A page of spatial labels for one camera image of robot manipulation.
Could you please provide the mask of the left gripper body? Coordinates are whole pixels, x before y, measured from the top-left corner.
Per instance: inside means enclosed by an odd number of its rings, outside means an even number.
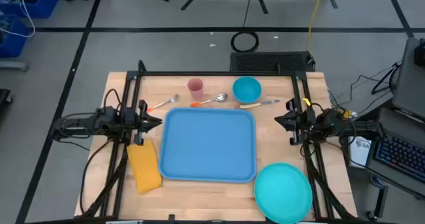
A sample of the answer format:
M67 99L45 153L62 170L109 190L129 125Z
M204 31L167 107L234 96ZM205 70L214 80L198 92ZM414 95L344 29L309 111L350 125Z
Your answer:
M145 111L147 110L147 104L144 100L139 100L138 108L139 112L136 112L131 108L126 108L124 110L124 130L126 131L126 135L129 138L131 133L135 130L136 134L133 137L133 142L136 145L143 145L142 133L144 132L144 115Z

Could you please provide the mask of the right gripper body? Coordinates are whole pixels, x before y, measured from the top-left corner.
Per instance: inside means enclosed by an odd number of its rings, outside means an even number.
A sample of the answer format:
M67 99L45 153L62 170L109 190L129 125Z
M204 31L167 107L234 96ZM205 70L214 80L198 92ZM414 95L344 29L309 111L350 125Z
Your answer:
M290 138L291 145L303 144L303 139L305 136L303 132L310 130L311 126L315 122L315 112L312 106L307 106L305 111L298 112L294 98L286 102L286 108L288 110L287 114L290 116L290 119L287 120L290 124L290 130L288 132L292 132L293 134L293 136Z

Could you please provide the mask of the cream-handled table knife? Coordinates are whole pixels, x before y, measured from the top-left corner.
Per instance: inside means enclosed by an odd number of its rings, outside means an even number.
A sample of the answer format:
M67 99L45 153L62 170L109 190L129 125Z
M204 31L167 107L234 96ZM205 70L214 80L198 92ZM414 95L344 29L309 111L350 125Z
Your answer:
M263 101L263 102L258 102L258 103L253 103L253 104L241 104L240 108L241 109L249 109L249 108L254 108L257 106L261 106L261 105L268 105L268 104L274 104L280 102L280 100L267 100L267 101Z

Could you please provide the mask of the orange-handled metal fork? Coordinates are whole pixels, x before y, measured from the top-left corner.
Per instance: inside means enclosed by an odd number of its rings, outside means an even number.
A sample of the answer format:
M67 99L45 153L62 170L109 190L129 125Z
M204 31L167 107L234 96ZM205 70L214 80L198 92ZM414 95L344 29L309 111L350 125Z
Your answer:
M159 108L159 107L161 107L161 106L163 106L163 105L166 105L166 104L170 104L170 103L176 102L178 99L179 99L179 95L178 95L178 94L174 94L174 95L173 95L170 99L168 99L167 101L164 101L164 102L162 102L162 103L160 103L160 104L158 104L158 105L156 105L156 106L154 106L154 107L148 108L148 109L147 109L147 112L151 112L151 111L153 111L154 109L157 109L157 108Z

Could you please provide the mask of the yellow cloth napkin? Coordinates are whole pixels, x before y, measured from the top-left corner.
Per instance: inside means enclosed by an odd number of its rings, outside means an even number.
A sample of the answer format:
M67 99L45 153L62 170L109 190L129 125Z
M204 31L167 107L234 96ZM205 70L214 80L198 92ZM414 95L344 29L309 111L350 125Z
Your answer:
M139 194L162 186L157 154L151 139L144 139L143 145L130 144L127 154Z

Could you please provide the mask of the blue bowl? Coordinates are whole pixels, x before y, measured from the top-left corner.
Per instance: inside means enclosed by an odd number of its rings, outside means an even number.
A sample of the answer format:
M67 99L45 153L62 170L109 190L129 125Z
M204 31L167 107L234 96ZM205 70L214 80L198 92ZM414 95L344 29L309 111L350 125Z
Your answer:
M244 104L250 104L261 97L262 86L254 77L241 76L234 81L232 93L237 101Z

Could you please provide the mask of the pink plastic cup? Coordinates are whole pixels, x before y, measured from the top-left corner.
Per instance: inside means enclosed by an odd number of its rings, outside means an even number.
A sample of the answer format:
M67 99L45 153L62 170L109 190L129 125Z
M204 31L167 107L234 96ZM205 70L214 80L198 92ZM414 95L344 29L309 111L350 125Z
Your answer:
M190 79L187 88L194 100L200 100L203 97L203 81L200 78Z

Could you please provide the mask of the blue plastic tray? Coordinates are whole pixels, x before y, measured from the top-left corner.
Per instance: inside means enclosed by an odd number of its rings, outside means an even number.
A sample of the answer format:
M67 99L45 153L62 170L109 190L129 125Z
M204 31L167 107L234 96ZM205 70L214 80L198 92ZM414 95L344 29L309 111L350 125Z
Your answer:
M257 172L255 118L237 109L171 109L159 172L174 180L248 183Z

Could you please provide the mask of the orange-handled metal spoon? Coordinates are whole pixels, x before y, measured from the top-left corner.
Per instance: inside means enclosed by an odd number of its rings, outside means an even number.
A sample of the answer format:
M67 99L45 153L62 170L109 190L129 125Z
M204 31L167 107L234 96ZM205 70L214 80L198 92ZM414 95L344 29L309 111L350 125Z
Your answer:
M228 94L219 94L218 96L216 96L215 98L210 99L210 100L205 100L205 101L202 101L202 102L191 103L190 104L190 107L191 108L199 107L199 106L202 106L203 104L207 104L207 103L213 102L213 101L215 101L215 102L224 102L224 101L226 101L227 97L228 97Z

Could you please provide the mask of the teal plate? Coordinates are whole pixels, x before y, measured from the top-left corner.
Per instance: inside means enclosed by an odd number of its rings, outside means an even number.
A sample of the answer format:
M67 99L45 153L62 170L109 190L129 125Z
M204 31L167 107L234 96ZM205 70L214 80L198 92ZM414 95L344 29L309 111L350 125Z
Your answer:
M278 224L302 221L313 203L306 176L287 163L270 164L260 171L254 182L254 197L264 216Z

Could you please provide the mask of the black perforated computer case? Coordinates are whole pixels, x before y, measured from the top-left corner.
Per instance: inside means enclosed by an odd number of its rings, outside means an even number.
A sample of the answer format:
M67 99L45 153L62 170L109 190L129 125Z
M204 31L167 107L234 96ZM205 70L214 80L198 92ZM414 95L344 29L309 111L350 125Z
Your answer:
M315 72L315 60L308 51L232 53L231 72Z

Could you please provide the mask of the white printed paper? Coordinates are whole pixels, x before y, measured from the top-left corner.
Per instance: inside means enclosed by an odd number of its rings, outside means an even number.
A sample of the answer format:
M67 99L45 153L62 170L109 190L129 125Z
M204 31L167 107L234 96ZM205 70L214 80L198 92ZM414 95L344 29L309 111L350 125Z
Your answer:
M362 137L348 137L349 145L349 165L354 168L363 169L366 166L369 155L371 141Z

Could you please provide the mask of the black desk leg caster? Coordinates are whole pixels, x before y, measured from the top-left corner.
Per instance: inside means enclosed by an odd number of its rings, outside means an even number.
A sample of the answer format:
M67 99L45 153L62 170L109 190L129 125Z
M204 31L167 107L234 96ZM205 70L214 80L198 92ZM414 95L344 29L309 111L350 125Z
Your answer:
M388 195L389 186L384 185L379 188L375 209L367 212L367 217L370 221L377 222L383 216L386 198Z

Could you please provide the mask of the black chair base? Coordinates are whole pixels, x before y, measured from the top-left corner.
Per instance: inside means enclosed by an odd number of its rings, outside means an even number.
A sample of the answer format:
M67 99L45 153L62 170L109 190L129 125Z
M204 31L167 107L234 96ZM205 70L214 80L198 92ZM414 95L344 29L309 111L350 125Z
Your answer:
M0 88L0 116L2 116L13 102L13 97L9 89Z

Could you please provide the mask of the black metal table frame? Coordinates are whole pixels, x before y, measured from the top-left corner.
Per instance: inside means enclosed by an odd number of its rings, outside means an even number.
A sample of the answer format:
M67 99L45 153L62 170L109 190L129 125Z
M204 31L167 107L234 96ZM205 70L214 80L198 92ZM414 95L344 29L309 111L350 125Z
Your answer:
M254 108L256 120L257 164L263 168L274 162L288 162L302 171L307 169L305 159L297 146L289 143L290 134L277 122L285 114L285 103L294 97L290 76L275 72L256 72L264 98L275 98L276 104ZM165 99L179 95L178 106L187 106L191 95L187 89L195 72L146 72L141 79L139 97L155 106L153 115L163 118L169 106ZM99 196L109 175L117 167L123 152L122 144L107 143L105 137L92 140L93 157L86 172L84 193L76 208L81 214ZM356 214L353 192L345 160L337 148L337 139L315 150L313 161L323 167L328 184L338 200L352 214ZM174 215L178 221L263 221L264 215L254 200L253 183L217 183L205 181L164 180L161 187L140 195L130 168L108 194L97 211L97 216L111 215L120 219L163 221Z

